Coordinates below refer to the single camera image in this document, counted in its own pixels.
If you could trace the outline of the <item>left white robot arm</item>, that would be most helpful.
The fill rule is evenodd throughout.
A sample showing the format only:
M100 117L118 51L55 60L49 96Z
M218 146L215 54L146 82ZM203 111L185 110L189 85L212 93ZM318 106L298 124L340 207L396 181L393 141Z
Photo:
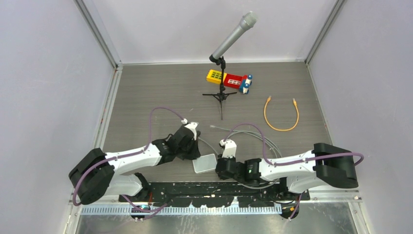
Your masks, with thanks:
M150 194L149 187L137 169L169 163L175 158L199 158L197 127L197 122L184 124L167 138L127 151L90 150L68 175L75 189L74 205L89 205L110 195L127 195L138 202L145 201Z

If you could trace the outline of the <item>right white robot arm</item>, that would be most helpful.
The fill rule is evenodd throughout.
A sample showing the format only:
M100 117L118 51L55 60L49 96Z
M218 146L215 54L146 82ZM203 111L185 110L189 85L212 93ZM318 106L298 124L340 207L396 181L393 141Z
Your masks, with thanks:
M357 188L356 166L364 160L361 153L316 143L313 150L295 156L237 162L235 142L221 141L221 146L223 153L218 156L215 168L219 179L233 179L248 186L280 180L278 194L284 200L324 185L339 189Z

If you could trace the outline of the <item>white network switch box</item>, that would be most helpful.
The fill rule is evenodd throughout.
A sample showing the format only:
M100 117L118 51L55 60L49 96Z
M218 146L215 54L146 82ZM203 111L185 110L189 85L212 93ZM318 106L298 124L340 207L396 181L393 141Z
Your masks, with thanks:
M215 154L200 156L192 161L194 172L196 174L214 171L217 165Z

